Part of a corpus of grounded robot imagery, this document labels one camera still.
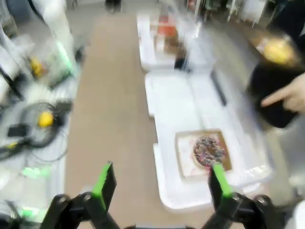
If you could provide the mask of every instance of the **white tray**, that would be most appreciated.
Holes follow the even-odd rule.
[[[146,75],[145,89],[158,138],[154,156],[159,194],[168,209],[186,211],[211,204],[207,177],[186,179],[179,173],[174,143],[180,131],[222,131],[233,168],[227,172],[227,180],[239,192],[256,192],[272,175],[267,155],[254,150],[230,103],[221,105],[209,72],[154,71]]]
[[[173,69],[175,64],[175,55],[156,53],[153,43],[153,36],[150,32],[150,17],[138,16],[137,27],[139,36],[139,49],[141,66],[146,71]],[[189,65],[194,68],[205,68],[209,64],[207,58],[202,54],[198,44],[193,40],[192,32],[186,28],[183,22],[176,26],[179,37],[183,39],[186,50],[189,55]]]

